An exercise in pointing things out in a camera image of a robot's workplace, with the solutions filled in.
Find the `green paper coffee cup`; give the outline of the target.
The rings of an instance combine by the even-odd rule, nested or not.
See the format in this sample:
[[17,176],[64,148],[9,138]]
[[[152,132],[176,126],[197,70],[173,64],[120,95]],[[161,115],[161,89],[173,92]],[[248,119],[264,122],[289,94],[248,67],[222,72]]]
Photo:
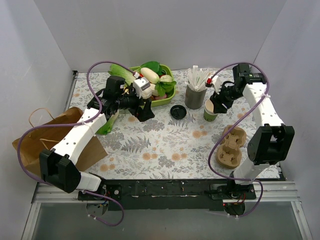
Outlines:
[[210,99],[208,99],[204,104],[203,118],[207,122],[213,122],[218,117],[218,115],[218,113],[214,113],[214,104]]

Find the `black coffee cup lid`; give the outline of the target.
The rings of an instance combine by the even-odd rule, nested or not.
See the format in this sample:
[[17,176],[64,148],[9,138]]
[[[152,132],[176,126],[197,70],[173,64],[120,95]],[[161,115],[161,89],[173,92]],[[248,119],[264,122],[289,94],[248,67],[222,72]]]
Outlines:
[[183,105],[174,105],[170,109],[170,115],[175,119],[175,120],[182,120],[186,115],[187,115],[187,110]]

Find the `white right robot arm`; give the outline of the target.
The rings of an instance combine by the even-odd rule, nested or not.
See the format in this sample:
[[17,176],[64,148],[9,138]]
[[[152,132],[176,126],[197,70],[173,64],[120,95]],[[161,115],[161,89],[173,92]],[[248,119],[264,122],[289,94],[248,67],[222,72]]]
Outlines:
[[231,63],[233,82],[218,85],[210,77],[205,85],[214,87],[209,98],[214,114],[225,114],[235,100],[244,97],[250,106],[248,114],[253,114],[256,132],[247,145],[247,158],[227,177],[227,195],[237,199],[245,192],[257,176],[266,168],[284,161],[292,144],[295,130],[285,125],[273,106],[269,96],[269,79],[261,68],[251,72],[252,63]]

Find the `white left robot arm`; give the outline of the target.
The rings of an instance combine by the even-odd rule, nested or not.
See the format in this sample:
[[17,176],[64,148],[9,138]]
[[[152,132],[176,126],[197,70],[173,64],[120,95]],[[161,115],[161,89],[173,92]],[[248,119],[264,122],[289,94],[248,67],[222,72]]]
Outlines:
[[95,200],[106,196],[102,178],[76,167],[84,148],[98,130],[120,109],[127,109],[140,122],[154,118],[151,110],[150,82],[138,77],[129,86],[125,79],[111,76],[105,88],[94,94],[77,124],[51,149],[39,154],[41,179],[66,193],[75,190],[89,191]]

